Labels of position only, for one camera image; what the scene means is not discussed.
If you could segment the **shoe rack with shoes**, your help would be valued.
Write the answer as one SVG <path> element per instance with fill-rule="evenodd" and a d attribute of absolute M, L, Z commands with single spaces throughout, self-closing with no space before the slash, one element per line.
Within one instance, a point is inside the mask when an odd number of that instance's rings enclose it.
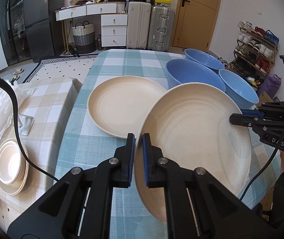
<path fill-rule="evenodd" d="M 267 76 L 276 62 L 279 38 L 271 31 L 240 21 L 237 46 L 233 54 L 261 76 Z"/>

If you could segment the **wooden door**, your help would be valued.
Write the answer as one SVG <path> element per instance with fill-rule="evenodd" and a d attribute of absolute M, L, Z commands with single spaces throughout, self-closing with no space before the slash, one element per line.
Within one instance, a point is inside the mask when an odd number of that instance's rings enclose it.
<path fill-rule="evenodd" d="M 178 0 L 172 45 L 208 51 L 221 0 Z"/>

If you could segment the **white hard suitcase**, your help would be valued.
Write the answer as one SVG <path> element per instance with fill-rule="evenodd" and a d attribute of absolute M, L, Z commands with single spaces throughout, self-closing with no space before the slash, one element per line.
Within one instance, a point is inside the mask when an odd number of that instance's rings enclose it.
<path fill-rule="evenodd" d="M 149 34 L 151 4 L 130 2 L 128 4 L 126 46 L 128 49 L 145 49 Z"/>

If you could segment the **beige plate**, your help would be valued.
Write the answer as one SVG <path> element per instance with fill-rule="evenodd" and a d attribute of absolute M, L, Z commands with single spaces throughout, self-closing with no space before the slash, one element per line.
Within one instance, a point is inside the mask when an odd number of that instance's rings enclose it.
<path fill-rule="evenodd" d="M 87 101 L 92 121 L 105 133 L 125 139 L 138 134 L 143 120 L 166 89 L 150 79 L 121 76 L 93 89 Z"/>
<path fill-rule="evenodd" d="M 149 110 L 139 136 L 148 133 L 163 156 L 183 168 L 205 168 L 238 196 L 250 171 L 248 128 L 232 125 L 240 113 L 223 91 L 204 83 L 187 83 L 168 90 Z"/>

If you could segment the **black refrigerator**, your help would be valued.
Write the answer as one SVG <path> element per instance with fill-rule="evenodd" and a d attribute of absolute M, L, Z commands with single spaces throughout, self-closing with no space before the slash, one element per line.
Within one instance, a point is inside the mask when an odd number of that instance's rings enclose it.
<path fill-rule="evenodd" d="M 64 0 L 24 0 L 23 4 L 32 60 L 38 62 L 43 57 L 60 55 L 64 51 L 64 41 L 55 11 L 64 6 Z"/>

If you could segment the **blue bowl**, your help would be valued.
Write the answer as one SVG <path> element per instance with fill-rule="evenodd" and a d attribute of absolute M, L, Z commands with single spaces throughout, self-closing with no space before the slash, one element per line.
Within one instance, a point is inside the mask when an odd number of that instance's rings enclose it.
<path fill-rule="evenodd" d="M 206 52 L 197 49 L 185 49 L 184 53 L 186 59 L 202 64 L 203 66 L 213 70 L 215 73 L 224 69 L 224 65 L 221 61 Z"/>
<path fill-rule="evenodd" d="M 226 94 L 237 104 L 240 109 L 249 110 L 259 102 L 254 89 L 239 75 L 221 69 L 218 72 L 226 87 Z"/>
<path fill-rule="evenodd" d="M 187 59 L 173 59 L 167 62 L 167 80 L 169 89 L 186 83 L 204 83 L 225 92 L 226 87 L 222 79 L 212 70 Z"/>

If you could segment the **clear acrylic stand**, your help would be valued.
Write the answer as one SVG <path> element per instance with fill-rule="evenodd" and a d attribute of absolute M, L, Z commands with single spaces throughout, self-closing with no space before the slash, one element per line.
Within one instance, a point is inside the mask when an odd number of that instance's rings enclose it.
<path fill-rule="evenodd" d="M 32 125 L 34 123 L 34 118 L 32 116 L 27 116 L 24 114 L 18 114 L 18 131 L 20 135 L 28 136 Z"/>

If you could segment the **white drawer vanity desk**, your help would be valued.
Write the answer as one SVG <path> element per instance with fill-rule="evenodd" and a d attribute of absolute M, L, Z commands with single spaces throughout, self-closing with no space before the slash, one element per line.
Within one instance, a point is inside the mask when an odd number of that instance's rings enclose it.
<path fill-rule="evenodd" d="M 126 47 L 128 15 L 125 12 L 124 2 L 102 2 L 65 7 L 55 12 L 55 18 L 63 23 L 70 21 L 71 32 L 72 27 L 78 22 L 93 23 L 96 50 Z M 75 51 L 75 44 L 70 51 L 73 55 L 79 55 Z"/>

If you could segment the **woven laundry basket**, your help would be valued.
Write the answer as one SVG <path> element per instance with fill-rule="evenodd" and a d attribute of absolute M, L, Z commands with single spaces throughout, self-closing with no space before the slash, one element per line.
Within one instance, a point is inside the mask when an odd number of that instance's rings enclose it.
<path fill-rule="evenodd" d="M 96 50 L 95 28 L 93 23 L 83 21 L 72 27 L 75 51 L 80 54 L 92 53 Z"/>

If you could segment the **stack of small beige plates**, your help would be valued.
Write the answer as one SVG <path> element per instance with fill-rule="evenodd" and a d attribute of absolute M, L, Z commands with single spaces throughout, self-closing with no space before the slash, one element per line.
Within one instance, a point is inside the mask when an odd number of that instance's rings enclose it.
<path fill-rule="evenodd" d="M 29 164 L 23 157 L 15 138 L 0 145 L 0 188 L 9 196 L 18 195 L 24 188 Z"/>

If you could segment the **silver aluminium suitcase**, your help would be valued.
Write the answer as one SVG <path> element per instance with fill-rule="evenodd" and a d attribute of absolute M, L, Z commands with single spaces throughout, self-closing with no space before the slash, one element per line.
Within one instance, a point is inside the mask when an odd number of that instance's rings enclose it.
<path fill-rule="evenodd" d="M 171 44 L 171 35 L 175 22 L 175 10 L 170 7 L 153 6 L 147 48 L 153 51 L 167 52 Z"/>

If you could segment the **black glass cabinet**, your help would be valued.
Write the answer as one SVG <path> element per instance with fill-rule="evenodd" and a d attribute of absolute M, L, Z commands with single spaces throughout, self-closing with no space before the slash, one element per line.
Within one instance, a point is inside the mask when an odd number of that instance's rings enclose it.
<path fill-rule="evenodd" d="M 0 39 L 7 65 L 31 59 L 24 20 L 24 0 L 0 0 Z"/>

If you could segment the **beige plaid cloth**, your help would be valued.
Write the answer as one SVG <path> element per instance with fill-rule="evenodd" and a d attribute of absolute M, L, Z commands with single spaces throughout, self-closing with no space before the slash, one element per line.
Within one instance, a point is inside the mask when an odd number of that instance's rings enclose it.
<path fill-rule="evenodd" d="M 62 137 L 81 84 L 76 79 L 60 77 L 32 81 L 19 87 L 34 90 L 19 105 L 20 114 L 34 118 L 30 133 L 22 135 L 21 142 L 27 149 L 29 159 L 54 175 Z M 52 185 L 51 178 L 30 167 L 23 190 L 16 196 L 10 196 L 0 188 L 0 199 L 22 213 Z"/>

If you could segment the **purple bag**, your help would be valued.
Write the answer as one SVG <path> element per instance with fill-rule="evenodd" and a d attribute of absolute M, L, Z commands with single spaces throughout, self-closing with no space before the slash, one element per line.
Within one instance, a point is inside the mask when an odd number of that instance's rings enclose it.
<path fill-rule="evenodd" d="M 282 84 L 282 79 L 277 74 L 269 74 L 260 88 L 257 91 L 257 95 L 260 96 L 263 92 L 266 92 L 270 98 L 273 98 Z"/>

